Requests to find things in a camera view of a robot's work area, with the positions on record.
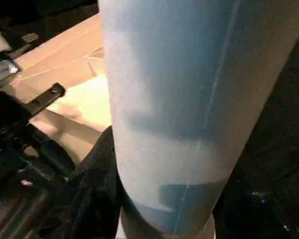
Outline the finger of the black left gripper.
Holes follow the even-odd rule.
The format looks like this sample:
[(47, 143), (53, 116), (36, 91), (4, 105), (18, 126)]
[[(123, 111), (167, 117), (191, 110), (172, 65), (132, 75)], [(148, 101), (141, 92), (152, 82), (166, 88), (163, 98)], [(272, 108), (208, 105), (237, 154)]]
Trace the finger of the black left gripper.
[(0, 91), (0, 129), (24, 125), (44, 109), (65, 95), (65, 88), (55, 83), (48, 90), (27, 103)]

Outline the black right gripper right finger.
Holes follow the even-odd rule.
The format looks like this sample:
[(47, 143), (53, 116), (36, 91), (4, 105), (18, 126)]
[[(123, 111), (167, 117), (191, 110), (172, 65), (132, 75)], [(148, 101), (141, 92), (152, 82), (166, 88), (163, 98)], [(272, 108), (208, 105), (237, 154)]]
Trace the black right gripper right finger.
[(299, 141), (246, 147), (214, 219), (218, 239), (299, 239)]

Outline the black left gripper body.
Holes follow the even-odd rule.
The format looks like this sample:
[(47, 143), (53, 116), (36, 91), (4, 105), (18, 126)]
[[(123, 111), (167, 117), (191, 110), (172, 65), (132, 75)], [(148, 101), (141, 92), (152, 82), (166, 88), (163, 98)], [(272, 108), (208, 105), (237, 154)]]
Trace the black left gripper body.
[(54, 191), (74, 169), (66, 150), (34, 125), (0, 127), (0, 188), (16, 182)]

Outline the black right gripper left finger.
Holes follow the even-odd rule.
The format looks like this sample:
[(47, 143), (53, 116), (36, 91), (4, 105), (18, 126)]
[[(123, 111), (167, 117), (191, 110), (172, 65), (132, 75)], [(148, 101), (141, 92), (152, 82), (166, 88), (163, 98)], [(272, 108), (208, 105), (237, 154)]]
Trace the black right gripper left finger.
[(113, 239), (122, 203), (112, 127), (61, 187), (39, 229), (41, 239)]

